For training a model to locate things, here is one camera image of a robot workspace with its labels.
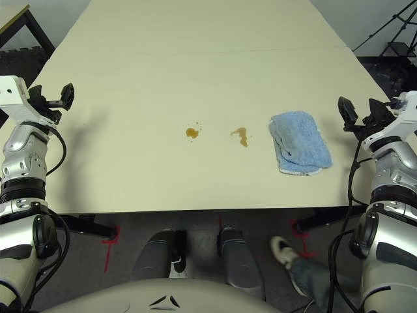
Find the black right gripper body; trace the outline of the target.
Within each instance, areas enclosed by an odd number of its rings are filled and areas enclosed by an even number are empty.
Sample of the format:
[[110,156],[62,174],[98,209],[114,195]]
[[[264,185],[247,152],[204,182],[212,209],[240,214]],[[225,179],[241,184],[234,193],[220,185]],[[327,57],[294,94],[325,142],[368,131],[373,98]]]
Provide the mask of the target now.
[[370,135],[377,133],[387,127],[395,120],[393,113],[387,108],[386,118],[384,120],[372,120],[369,116],[362,119],[363,125],[356,125],[353,128],[354,135],[358,140],[364,140]]

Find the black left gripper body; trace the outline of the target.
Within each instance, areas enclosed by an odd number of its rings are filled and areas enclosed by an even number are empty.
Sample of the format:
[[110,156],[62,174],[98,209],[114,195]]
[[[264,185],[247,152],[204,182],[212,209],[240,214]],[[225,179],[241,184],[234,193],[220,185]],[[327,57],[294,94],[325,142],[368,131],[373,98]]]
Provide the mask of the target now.
[[31,97],[29,99],[30,105],[43,117],[48,118],[51,120],[55,125],[58,125],[62,113],[58,111],[58,108],[64,108],[64,104],[62,100],[52,100],[48,101],[42,95]]

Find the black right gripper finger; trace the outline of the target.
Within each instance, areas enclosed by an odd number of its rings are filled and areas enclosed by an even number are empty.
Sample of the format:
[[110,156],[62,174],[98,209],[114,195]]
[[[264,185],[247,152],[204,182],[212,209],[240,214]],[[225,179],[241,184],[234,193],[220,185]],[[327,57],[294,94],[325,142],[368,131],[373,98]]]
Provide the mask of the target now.
[[387,107],[385,103],[370,98],[369,99],[369,109],[370,109],[370,115],[369,117],[372,120],[384,120],[386,118],[387,114]]
[[345,97],[339,97],[338,110],[344,121],[344,131],[353,131],[358,116],[352,102]]

